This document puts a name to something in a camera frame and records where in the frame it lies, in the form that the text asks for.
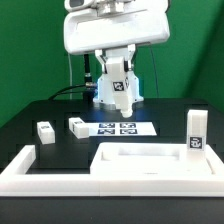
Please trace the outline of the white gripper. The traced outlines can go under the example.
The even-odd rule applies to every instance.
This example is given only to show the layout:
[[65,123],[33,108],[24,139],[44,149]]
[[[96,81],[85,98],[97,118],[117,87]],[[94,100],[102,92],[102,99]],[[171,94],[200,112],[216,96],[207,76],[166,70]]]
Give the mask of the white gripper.
[[124,51],[124,71],[131,71],[136,46],[165,42],[170,36],[164,12],[147,9],[98,17],[93,9],[69,13],[64,21],[64,46],[70,54],[95,51],[102,73],[107,73],[108,60],[102,49],[127,46]]

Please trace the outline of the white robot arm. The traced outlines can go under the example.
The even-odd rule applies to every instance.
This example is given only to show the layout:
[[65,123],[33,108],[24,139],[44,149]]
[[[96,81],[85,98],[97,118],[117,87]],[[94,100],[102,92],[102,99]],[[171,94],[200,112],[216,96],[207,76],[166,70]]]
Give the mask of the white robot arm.
[[167,41],[170,0],[64,0],[64,46],[68,53],[93,53],[102,66],[94,102],[125,117],[141,102],[132,67],[136,48]]

